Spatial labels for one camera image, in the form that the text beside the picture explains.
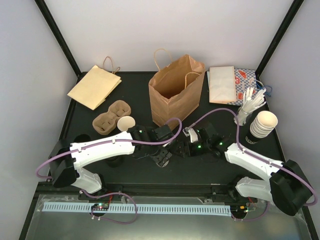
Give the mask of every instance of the purple cable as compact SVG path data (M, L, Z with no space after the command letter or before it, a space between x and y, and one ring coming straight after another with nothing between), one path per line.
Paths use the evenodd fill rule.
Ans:
M137 140L131 140L131 139L116 139L115 141L116 142L130 142L130 143L134 143L134 144L146 144L146 145L163 145L163 144L167 144L169 142L171 142L172 140L174 140L181 132L181 129L182 129L182 122L179 118L177 117L172 117L170 118L168 121L166 121L165 124L168 124L170 123L171 121L173 120L177 120L179 122L179 129L178 131L176 132L176 134L171 137L170 139L168 140L165 140L165 141L158 141L158 142L149 142L149 141L137 141ZM83 146L81 148L81 150L86 150L88 148L92 148L92 147L95 147L95 146L99 146L101 144L110 144L112 143L112 140L106 140L106 141L101 141L101 142L97 142L97 143L94 143L94 144L90 144L90 145L87 145L87 146ZM61 153L57 156L54 156L50 159L48 159L47 161L45 161L44 163L42 163L40 166L38 166L35 170L35 175L38 177L38 178L42 178L42 179L52 179L51 176L43 176L43 175L40 175L39 174L39 171L41 168L43 168L45 165L51 163L52 161L58 159L58 158L61 158L63 156L66 156L68 154L72 154L72 153L75 153L75 152L78 152L78 149L75 149L75 150L72 150L72 151L66 151L64 153Z
M264 216L267 214L269 208L270 208L270 202L267 201L267 202L266 202L265 210L263 211L263 213L262 213L260 216L257 216L257 217L255 217L255 218L250 218L250 219L245 219L245 218L244 218L244 219L240 219L240 218L235 218L235 216L233 216L232 213L231 213L231 217L232 217L235 221L253 222L253 221L259 220L259 219L261 219L262 217L264 217Z
M214 109L214 110L211 110L211 111L207 112L205 115L203 115L203 116L200 117L197 121L195 121L193 124L191 124L191 125L189 126L189 128L192 128L194 125L196 125L198 122L200 122L202 119L204 119L204 118L205 118L206 116L208 116L209 114L212 114L212 113L217 112L217 111L222 111L222 110L223 110L223 111L228 111L228 112L232 113L233 116L235 117L235 120L236 120L236 135L235 135L235 140L236 140L236 144L238 145L239 149L240 149L240 150L243 150L243 146L240 144L240 141L239 141L240 125L239 125L238 117L237 117L237 115L236 115L233 111L231 111L231 110L228 109L228 108L217 108L217 109ZM272 162L269 162L268 160L265 160L265 159L263 159L263 158L261 158L261 157L259 157L259 156L256 156L256 155L252 154L251 152L248 152L248 151L244 151L244 152L245 152L246 154L248 154L249 156L254 157L254 158L256 158L256 159L258 159L258 160L260 160L260 161L262 161L262 162L264 162L264 163L266 163L266 164L270 164L271 166L276 167L276 168L278 168L278 169L286 172L287 174L293 176L293 177L296 178L297 180L299 180L303 185L305 185L305 186L310 190L310 192L311 192L311 193L313 194L313 196L314 196L313 202L309 202L309 203L306 203L306 204L304 204L304 205L305 205L305 206L313 206L313 205L316 205L316 204L317 204L317 202L318 202L318 196L317 196L316 191L312 188L312 186L310 186L310 184L308 184L305 180L303 180L303 179L302 179L301 177L299 177L297 174L293 173L292 171L290 171L290 170L288 170L288 169L286 169L286 168L284 168L284 167L282 167L282 166L279 166L279 165L277 165L277 164L275 164L275 163L272 163Z
M126 225L126 224L132 224L136 219L137 219L137 216L138 216L138 207L137 207L137 204L136 202L132 199L132 197L130 197L128 194L125 194L125 193L122 193L122 192L111 192L111 193L107 193L107 194L104 194L104 195L101 195L101 196L93 196L93 195L90 195L89 193L87 193L86 190L81 190L85 195L87 195L89 198L92 198L92 199L99 199L99 198L103 198L103 197L107 197L107 196L112 196L112 195L122 195L122 196L125 196L127 197L128 199L130 199L134 205L134 217L132 220L130 221L117 221L117 220L113 220L113 219L110 219L110 218L107 218L107 217L100 217L100 219L102 220L107 220L109 222L112 222L112 223L116 223L116 224L123 224L123 225ZM93 218L99 218L97 216L94 216L94 210L91 211L91 216Z

